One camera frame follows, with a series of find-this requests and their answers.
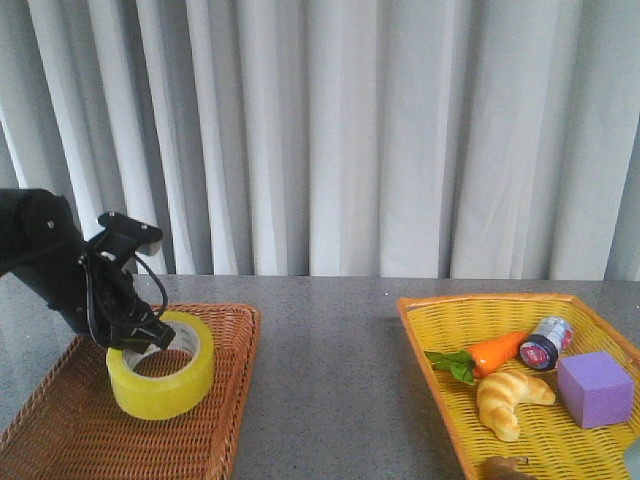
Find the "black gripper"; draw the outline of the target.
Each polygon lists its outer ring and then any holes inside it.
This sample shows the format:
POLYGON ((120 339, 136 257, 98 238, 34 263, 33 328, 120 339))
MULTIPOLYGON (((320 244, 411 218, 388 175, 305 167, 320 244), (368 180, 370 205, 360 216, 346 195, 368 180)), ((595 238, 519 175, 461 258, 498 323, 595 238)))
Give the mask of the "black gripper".
POLYGON ((107 261, 75 254, 54 273, 48 306, 60 313, 74 332, 113 349, 168 348, 176 332, 142 302, 132 278, 107 261))

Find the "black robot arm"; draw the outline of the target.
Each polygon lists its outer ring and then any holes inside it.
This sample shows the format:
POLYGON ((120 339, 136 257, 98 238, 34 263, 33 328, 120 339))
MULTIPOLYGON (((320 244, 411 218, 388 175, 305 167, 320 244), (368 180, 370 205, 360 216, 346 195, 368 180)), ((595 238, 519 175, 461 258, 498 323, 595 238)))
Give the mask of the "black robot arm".
POLYGON ((143 353, 169 347, 176 333, 137 294, 129 261, 153 249, 162 231, 124 214, 99 216, 86 240, 63 196, 44 189, 1 192, 1 272, 13 273, 78 335, 143 353))

